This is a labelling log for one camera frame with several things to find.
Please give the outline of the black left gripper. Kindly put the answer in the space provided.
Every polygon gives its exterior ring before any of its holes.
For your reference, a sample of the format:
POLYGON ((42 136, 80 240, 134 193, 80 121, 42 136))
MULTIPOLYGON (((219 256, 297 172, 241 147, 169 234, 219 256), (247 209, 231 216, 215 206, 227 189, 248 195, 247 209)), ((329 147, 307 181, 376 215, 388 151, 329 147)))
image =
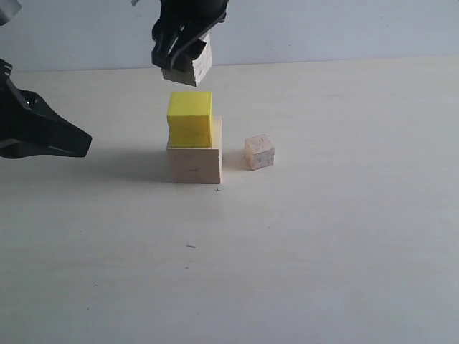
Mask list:
POLYGON ((1 61, 1 157, 52 155, 82 158, 93 137, 59 116, 35 92, 11 81, 12 64, 1 61))

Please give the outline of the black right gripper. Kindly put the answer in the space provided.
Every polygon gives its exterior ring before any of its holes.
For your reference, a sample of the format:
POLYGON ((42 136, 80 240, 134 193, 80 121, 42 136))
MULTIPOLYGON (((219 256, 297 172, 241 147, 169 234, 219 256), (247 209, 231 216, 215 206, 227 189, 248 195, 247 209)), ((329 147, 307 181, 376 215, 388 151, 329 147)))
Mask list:
POLYGON ((202 55, 209 30, 226 19, 225 0, 165 0, 152 29, 151 61, 163 70, 190 70, 202 55))

